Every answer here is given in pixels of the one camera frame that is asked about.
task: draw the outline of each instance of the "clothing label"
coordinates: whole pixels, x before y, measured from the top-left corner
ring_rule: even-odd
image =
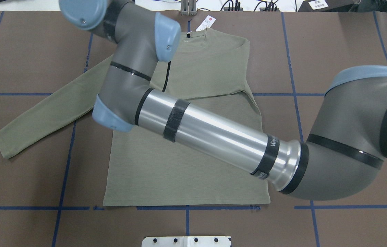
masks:
[[[313,10],[329,7],[325,0],[316,0],[309,2],[309,5]]]
[[[204,29],[208,28],[208,27],[211,27],[212,24],[215,22],[216,18],[213,18],[211,16],[207,16],[203,23],[201,23],[201,25],[196,29],[197,32],[199,31],[203,31]]]

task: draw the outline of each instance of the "white label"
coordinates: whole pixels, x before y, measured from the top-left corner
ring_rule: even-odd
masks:
[[[211,17],[211,16],[207,16],[203,23],[201,23],[201,25],[196,29],[196,31],[203,31],[204,29],[208,28],[208,27],[211,27],[212,24],[215,22],[215,18]]]
[[[309,5],[313,10],[329,7],[325,0],[316,0],[309,2]]]

